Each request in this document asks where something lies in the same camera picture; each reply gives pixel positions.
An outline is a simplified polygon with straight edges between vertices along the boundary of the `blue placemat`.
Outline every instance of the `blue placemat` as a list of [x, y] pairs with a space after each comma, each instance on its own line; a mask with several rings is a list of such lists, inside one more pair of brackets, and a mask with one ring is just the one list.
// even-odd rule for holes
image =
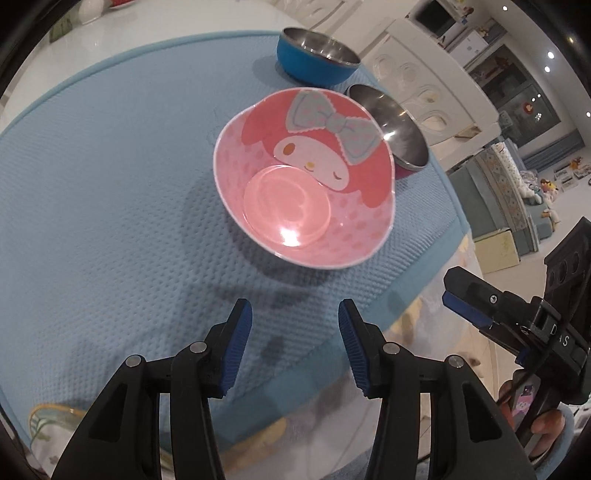
[[[222, 445], [234, 443], [348, 369], [341, 299], [386, 328], [459, 245], [469, 227], [434, 159], [397, 182], [394, 230], [357, 267], [296, 267], [242, 233], [217, 195], [213, 146], [236, 113], [296, 85], [276, 43], [237, 32], [142, 47], [2, 134], [0, 401], [20, 425], [36, 404], [87, 407], [128, 355], [174, 355], [246, 297], [238, 381], [212, 405]], [[361, 69], [359, 82], [375, 79]]]

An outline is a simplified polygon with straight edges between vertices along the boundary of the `gray bow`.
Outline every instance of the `gray bow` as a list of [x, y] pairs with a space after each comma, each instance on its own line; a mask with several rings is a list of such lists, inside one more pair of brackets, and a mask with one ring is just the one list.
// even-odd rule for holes
[[316, 90], [298, 92], [287, 112], [285, 126], [289, 133], [326, 128], [339, 140], [350, 165], [366, 160], [382, 141], [381, 131], [371, 120], [341, 115], [326, 95]]

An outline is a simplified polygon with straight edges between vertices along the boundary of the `hand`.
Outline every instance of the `hand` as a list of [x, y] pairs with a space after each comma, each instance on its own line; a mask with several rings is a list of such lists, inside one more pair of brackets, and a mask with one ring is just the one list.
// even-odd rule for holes
[[[509, 380], [502, 385], [499, 390], [499, 398], [511, 389], [512, 384], [513, 382]], [[513, 420], [513, 415], [511, 415], [511, 408], [509, 407], [508, 400], [501, 405], [501, 411], [509, 422], [509, 425], [511, 425], [511, 428], [515, 430], [515, 422]], [[556, 439], [560, 436], [560, 433], [562, 433], [564, 424], [565, 419], [560, 410], [550, 410], [536, 418], [531, 424], [531, 433], [541, 434], [542, 437], [532, 450], [530, 457], [539, 457], [550, 450], [550, 447], [552, 447]]]

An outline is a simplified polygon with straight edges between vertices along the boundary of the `bowl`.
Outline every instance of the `bowl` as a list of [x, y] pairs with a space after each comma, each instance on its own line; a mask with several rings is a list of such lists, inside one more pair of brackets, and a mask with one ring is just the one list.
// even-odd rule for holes
[[394, 162], [378, 124], [351, 98], [299, 87], [273, 93], [224, 127], [213, 175], [252, 240], [295, 265], [357, 265], [394, 221]]
[[361, 63], [353, 50], [334, 38], [295, 27], [281, 32], [277, 58], [290, 76], [317, 87], [344, 82]]
[[397, 179], [408, 177], [427, 166], [427, 142], [413, 118], [401, 105], [368, 85], [351, 85], [346, 94], [365, 108], [382, 129], [384, 140], [394, 156]]

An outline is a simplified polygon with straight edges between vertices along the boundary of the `blue bowl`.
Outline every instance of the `blue bowl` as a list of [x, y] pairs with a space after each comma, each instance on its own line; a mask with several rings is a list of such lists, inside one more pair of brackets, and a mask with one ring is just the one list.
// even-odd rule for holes
[[361, 64], [359, 56], [346, 45], [304, 28], [281, 32], [277, 58], [290, 76], [317, 87], [344, 82]]

